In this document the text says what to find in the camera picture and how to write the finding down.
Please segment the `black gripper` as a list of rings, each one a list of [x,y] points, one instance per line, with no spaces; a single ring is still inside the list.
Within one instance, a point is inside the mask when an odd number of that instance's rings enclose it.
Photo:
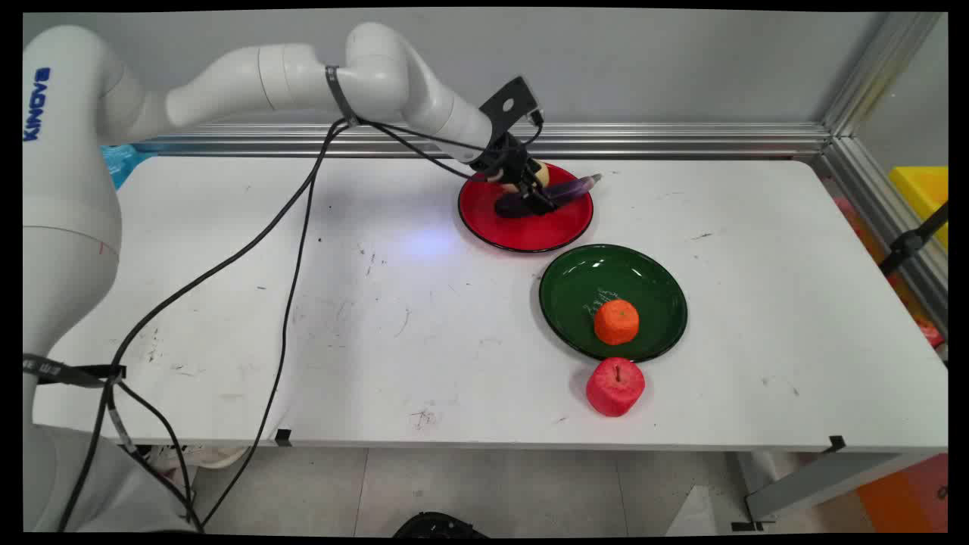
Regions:
[[[533,158],[514,135],[502,135],[469,165],[503,191],[532,188],[519,194],[519,217],[544,215],[560,208],[553,193],[544,186],[544,163]]]

